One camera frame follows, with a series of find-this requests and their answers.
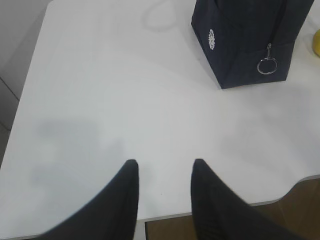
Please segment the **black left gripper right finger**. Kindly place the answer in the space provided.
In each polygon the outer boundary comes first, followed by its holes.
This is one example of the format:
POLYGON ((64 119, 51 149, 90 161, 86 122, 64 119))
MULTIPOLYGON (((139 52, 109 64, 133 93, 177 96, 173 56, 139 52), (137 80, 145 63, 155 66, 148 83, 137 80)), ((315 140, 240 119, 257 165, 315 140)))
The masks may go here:
POLYGON ((238 197, 196 159, 191 174, 191 208, 199 240, 293 240, 295 235, 238 197))

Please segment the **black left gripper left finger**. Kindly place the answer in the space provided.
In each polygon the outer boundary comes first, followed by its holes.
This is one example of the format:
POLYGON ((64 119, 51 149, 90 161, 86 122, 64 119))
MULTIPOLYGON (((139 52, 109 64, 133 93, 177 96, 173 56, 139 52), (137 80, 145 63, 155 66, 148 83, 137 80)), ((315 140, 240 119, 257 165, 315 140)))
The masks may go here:
POLYGON ((139 166, 130 159, 90 202, 37 239, 132 240, 138 204, 139 166))

